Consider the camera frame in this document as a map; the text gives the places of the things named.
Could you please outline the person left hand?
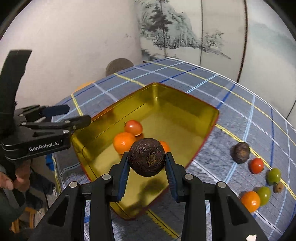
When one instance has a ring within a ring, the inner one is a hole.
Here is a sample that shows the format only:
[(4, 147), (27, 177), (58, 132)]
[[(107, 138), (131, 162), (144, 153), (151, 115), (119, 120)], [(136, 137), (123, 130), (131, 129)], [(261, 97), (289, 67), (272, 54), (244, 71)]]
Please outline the person left hand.
[(31, 161), (23, 161), (20, 166), (15, 168), (12, 179), (5, 173), (1, 172), (1, 188), (7, 190), (17, 189), (25, 192), (30, 187)]

